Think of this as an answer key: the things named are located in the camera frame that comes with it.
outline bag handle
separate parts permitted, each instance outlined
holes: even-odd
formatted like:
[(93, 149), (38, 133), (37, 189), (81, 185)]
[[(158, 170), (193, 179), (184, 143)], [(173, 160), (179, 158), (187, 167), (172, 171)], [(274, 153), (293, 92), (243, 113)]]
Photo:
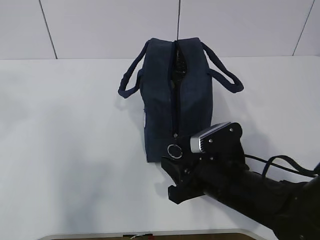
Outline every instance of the bag handle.
[(149, 44), (149, 41), (147, 41), (145, 43), (142, 51), (136, 57), (136, 59), (133, 61), (133, 63), (131, 64), (131, 66), (129, 67), (129, 69), (126, 71), (126, 73), (123, 75), (123, 78), (121, 79), (121, 83), (120, 83), (120, 86), (119, 86), (119, 89), (118, 89), (118, 94), (121, 97), (125, 98), (125, 99), (130, 97), (136, 91), (138, 91), (138, 89), (140, 87), (140, 78), (144, 74), (144, 70), (143, 69), (140, 69), (138, 71), (138, 73), (137, 73), (135, 86), (133, 88), (129, 89), (129, 90), (126, 90), (126, 87), (127, 87), (128, 83), (129, 83), (130, 77), (132, 76), (132, 74), (133, 74), (134, 70), (136, 69), (138, 63), (141, 61), (141, 59), (146, 54), (148, 44)]
[(201, 42), (203, 50), (208, 55), (211, 62), (216, 65), (216, 67), (227, 75), (229, 78), (233, 80), (234, 83), (229, 82), (220, 72), (217, 72), (211, 68), (209, 68), (208, 74), (211, 75), (214, 79), (216, 79), (222, 86), (224, 86), (231, 93), (241, 92), (244, 89), (243, 84), (232, 72), (228, 71), (224, 64), (220, 61), (218, 56), (212, 51), (207, 45)]

